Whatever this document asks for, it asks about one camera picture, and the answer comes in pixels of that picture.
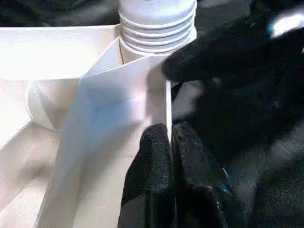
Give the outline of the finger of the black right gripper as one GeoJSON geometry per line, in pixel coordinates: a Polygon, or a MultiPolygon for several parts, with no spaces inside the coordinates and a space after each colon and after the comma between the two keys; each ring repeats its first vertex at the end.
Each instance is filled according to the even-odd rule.
{"type": "Polygon", "coordinates": [[[273,71],[274,21],[270,16],[242,17],[209,30],[169,56],[162,72],[174,82],[215,76],[258,80],[273,71]]]}

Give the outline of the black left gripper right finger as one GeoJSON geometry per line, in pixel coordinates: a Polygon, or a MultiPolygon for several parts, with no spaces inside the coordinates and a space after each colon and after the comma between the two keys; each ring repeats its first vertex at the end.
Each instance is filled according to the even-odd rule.
{"type": "Polygon", "coordinates": [[[172,129],[181,228],[245,228],[243,207],[221,165],[188,123],[172,129]]]}

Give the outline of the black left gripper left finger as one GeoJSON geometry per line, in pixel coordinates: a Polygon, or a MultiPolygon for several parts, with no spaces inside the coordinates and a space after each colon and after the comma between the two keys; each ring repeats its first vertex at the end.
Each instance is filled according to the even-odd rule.
{"type": "Polygon", "coordinates": [[[124,181],[121,228],[172,228],[175,223],[175,187],[167,128],[148,127],[124,181]]]}

